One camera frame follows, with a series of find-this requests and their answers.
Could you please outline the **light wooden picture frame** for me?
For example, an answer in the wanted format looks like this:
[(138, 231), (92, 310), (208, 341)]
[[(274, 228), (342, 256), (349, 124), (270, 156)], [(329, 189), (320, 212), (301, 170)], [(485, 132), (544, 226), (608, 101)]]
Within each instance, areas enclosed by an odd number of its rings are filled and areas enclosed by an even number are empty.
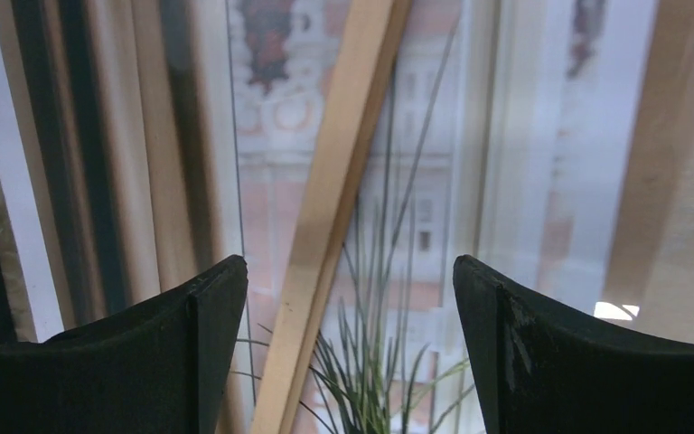
[(379, 121), (409, 1), (350, 7), (270, 339), (251, 432), (292, 430)]

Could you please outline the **plant window photo print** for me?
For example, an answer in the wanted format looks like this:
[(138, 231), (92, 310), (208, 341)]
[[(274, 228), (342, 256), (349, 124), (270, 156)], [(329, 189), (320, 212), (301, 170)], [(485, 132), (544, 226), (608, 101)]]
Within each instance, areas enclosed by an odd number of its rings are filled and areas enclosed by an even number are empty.
[(694, 1), (0, 1), (0, 433), (694, 433), (644, 281)]

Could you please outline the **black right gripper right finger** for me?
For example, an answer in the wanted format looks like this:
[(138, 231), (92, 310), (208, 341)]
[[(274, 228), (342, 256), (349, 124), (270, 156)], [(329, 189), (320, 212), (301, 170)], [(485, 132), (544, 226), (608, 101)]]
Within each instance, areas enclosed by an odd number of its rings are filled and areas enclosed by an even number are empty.
[(694, 433), (694, 344), (607, 323), (480, 260), (453, 266), (490, 433)]

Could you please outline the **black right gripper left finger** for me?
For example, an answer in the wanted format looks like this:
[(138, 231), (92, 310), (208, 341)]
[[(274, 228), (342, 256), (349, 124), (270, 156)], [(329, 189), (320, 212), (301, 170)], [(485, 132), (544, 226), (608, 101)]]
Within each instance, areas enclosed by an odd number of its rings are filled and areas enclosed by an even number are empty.
[(248, 290), (231, 255), (36, 344), (0, 345), (0, 433), (212, 433)]

